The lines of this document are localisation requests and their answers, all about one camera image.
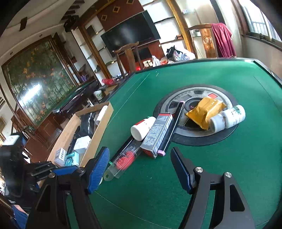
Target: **silver screw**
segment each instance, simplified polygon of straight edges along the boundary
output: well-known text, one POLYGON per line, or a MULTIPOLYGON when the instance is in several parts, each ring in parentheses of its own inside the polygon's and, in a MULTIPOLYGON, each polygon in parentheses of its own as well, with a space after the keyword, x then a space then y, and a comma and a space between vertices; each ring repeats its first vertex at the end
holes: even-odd
POLYGON ((84 172, 84 168, 83 167, 79 167, 76 171, 79 172, 79 173, 83 173, 84 172))
POLYGON ((54 178, 55 176, 56 176, 55 173, 49 173, 49 175, 48 175, 49 178, 54 178))
POLYGON ((224 175, 228 178, 232 177, 232 174, 230 172, 226 172, 224 175))
POLYGON ((198 173, 202 173, 204 171, 202 167, 196 167, 195 170, 198 173))

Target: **green felt table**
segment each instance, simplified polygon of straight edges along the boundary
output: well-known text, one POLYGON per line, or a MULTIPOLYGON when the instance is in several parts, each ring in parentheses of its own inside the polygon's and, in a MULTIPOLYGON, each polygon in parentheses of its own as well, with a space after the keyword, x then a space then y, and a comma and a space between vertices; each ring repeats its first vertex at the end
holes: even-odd
POLYGON ((86 82, 80 85, 79 87, 73 89, 65 98, 63 98, 53 109, 53 112, 57 113, 60 111, 60 109, 66 105, 70 100, 72 100, 76 95, 78 95, 83 89, 85 89, 87 86, 89 86, 92 83, 86 82))
MULTIPOLYGON (((230 92, 245 108, 246 119, 226 139, 201 147, 172 142, 196 166, 210 173, 232 173, 262 228, 281 194, 282 89, 250 60, 192 61, 133 75, 110 98, 112 117, 100 142, 113 156, 130 136, 130 127, 152 116, 168 93, 191 84, 215 85, 230 92)), ((103 181, 90 196, 103 229, 178 228, 191 196, 181 188, 170 154, 152 159, 141 154, 119 178, 103 181)), ((210 191, 202 228, 208 228, 214 200, 210 191)), ((72 228, 78 228, 68 201, 72 228)))

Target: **yellow snack packet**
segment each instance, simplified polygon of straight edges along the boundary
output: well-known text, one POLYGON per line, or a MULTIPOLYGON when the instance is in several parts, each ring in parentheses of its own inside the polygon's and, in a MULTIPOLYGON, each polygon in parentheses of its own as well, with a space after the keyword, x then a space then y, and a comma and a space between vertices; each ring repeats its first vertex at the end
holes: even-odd
POLYGON ((205 97, 193 110, 186 113, 186 116, 197 123, 202 129, 207 130, 210 125, 210 118, 216 116, 225 107, 226 105, 222 101, 205 97))

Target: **wooden chair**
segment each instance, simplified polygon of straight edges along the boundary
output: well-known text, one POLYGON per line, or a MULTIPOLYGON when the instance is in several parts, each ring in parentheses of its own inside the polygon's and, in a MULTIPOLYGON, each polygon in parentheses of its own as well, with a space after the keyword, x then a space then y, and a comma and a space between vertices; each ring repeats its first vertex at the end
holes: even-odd
POLYGON ((119 53, 121 52, 124 52, 126 57, 127 57, 127 61, 129 63, 129 69, 131 72, 136 72, 136 66, 135 66, 135 58, 134 58, 134 55, 133 55, 133 52, 132 52, 132 47, 134 48, 134 51, 136 53, 136 56, 138 58, 138 63, 140 65, 140 68, 143 69, 143 63, 141 63, 141 60, 140 60, 140 56, 139 56, 139 52, 138 52, 138 48, 137 46, 139 45, 139 42, 136 42, 136 43, 130 43, 130 44, 127 44, 127 45, 124 45, 122 47, 120 47, 118 50, 116 51, 113 51, 114 54, 116 55, 116 61, 118 62, 118 67, 120 69, 120 73, 122 74, 122 76, 124 77, 125 74, 124 74, 124 71, 122 69, 122 64, 120 62, 120 58, 119 58, 119 53))
MULTIPOLYGON (((187 30, 191 33, 191 30, 194 30, 194 29, 198 29, 201 33, 201 37, 202 37, 202 41, 203 41, 203 45, 205 48, 207 58, 218 57, 215 38, 214 38, 213 31, 212 31, 212 25, 211 24, 195 25, 195 26, 188 28, 187 30)), ((193 42, 192 45, 194 47, 194 50, 196 50, 193 38, 192 38, 192 42, 193 42)))

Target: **cardboard box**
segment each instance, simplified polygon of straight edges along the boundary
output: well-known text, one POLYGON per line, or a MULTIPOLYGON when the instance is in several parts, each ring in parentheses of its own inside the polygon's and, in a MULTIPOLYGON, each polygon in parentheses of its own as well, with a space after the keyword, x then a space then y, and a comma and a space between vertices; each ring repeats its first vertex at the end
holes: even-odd
POLYGON ((92 137, 92 139, 91 139, 91 141, 88 145, 86 152, 84 154, 81 154, 82 158, 81 158, 79 166, 84 167, 91 158, 94 158, 95 155, 96 155, 96 151, 98 149, 98 146, 100 144, 100 141, 102 139, 102 136, 104 134, 104 131, 105 131, 107 124, 108 124, 108 122, 109 122, 109 120, 112 116, 113 111, 114 111, 110 102, 101 103, 101 104, 98 104, 96 106, 84 108, 83 110, 76 112, 72 116, 70 121, 67 123, 66 127, 64 128, 64 130, 62 131, 58 140, 56 141, 47 161, 51 161, 53 164, 56 164, 54 162, 56 151, 60 148, 63 148, 66 151, 68 150, 68 147, 71 143, 72 137, 73 137, 77 127, 80 126, 80 122, 81 122, 80 116, 81 115, 84 115, 84 114, 87 114, 87 113, 90 113, 90 112, 99 111, 105 105, 108 105, 108 108, 107 108, 101 122, 99 123, 98 127, 96 128, 94 135, 93 135, 93 137, 92 137))

